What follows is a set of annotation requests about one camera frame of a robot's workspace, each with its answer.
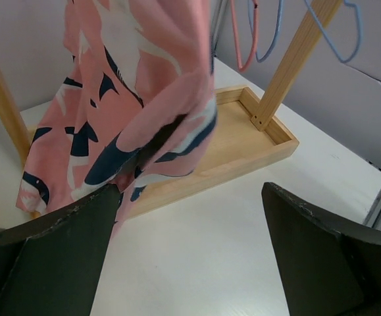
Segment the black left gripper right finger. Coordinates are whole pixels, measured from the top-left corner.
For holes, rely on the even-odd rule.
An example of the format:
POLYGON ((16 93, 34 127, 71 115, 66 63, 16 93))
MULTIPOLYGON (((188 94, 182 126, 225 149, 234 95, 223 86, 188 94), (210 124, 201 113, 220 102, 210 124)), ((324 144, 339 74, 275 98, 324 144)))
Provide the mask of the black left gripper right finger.
POLYGON ((290 315, 381 315, 381 231, 273 182, 261 195, 290 315))

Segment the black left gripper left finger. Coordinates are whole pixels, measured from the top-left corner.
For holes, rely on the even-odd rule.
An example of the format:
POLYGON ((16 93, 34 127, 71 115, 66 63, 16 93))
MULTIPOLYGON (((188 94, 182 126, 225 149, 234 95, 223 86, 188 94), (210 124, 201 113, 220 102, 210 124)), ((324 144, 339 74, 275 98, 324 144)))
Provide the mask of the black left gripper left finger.
POLYGON ((109 184, 0 230, 0 315, 89 315, 120 200, 109 184))

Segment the pink patterned shorts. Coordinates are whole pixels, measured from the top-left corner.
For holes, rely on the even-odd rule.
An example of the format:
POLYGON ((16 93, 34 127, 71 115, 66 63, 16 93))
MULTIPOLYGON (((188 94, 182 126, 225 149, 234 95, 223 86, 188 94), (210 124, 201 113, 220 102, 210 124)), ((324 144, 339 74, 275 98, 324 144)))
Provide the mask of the pink patterned shorts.
POLYGON ((74 66, 38 123, 16 206, 41 215, 106 184, 117 223, 150 184, 185 177, 216 126, 208 1, 68 1, 74 66))

